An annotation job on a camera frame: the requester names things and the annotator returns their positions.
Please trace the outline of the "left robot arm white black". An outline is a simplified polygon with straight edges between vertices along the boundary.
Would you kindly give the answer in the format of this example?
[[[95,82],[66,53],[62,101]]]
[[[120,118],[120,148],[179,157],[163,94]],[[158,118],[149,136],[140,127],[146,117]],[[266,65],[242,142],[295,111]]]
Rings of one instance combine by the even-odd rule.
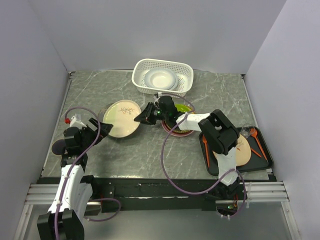
[[[46,214],[37,220],[37,229],[42,240],[83,240],[85,230],[83,218],[88,201],[95,200],[100,193],[94,185],[94,177],[85,175],[88,161],[87,151],[109,135],[112,124],[90,118],[93,130],[77,116],[67,118],[69,127],[63,138],[51,147],[55,155],[61,156],[61,177],[57,192]]]

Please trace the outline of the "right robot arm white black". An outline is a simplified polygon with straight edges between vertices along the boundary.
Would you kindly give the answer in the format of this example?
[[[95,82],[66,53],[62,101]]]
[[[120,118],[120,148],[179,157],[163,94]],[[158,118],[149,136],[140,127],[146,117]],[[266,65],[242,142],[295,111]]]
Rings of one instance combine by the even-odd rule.
[[[174,130],[200,132],[209,149],[216,154],[218,180],[208,189],[193,192],[193,195],[203,195],[216,189],[222,198],[232,198],[239,184],[244,182],[236,166],[236,146],[240,132],[219,109],[195,114],[195,107],[191,104],[190,111],[177,110],[173,96],[172,93],[156,93],[155,102],[149,102],[134,121],[144,125],[155,125],[157,121],[164,121],[170,127],[171,133]]]

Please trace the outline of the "cream plate with branch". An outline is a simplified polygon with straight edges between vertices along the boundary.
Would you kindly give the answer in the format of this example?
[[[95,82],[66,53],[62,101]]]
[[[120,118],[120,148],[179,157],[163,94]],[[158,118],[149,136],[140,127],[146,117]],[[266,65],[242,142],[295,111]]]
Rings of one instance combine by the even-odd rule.
[[[132,100],[119,100],[113,103],[103,115],[103,123],[112,124],[109,135],[124,138],[131,135],[140,125],[134,119],[141,114],[140,106]]]

